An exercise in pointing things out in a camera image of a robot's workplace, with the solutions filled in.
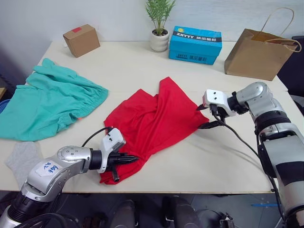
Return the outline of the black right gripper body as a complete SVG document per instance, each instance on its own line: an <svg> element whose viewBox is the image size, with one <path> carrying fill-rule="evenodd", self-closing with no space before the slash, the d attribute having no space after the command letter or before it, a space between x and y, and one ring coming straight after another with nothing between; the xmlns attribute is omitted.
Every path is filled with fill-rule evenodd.
<svg viewBox="0 0 304 228"><path fill-rule="evenodd" d="M223 123L226 122L226 118L228 117L228 114L224 110L224 108L218 107L216 104L210 104L209 109L214 117L219 118L220 121L222 121Z"/></svg>

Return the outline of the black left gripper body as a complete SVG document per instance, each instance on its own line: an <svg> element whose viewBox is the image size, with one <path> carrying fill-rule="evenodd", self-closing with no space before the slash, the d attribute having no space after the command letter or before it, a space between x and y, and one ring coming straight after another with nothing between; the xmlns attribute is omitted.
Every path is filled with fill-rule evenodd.
<svg viewBox="0 0 304 228"><path fill-rule="evenodd" d="M125 164L126 153L111 153L107 160L106 171L113 171L118 165Z"/></svg>

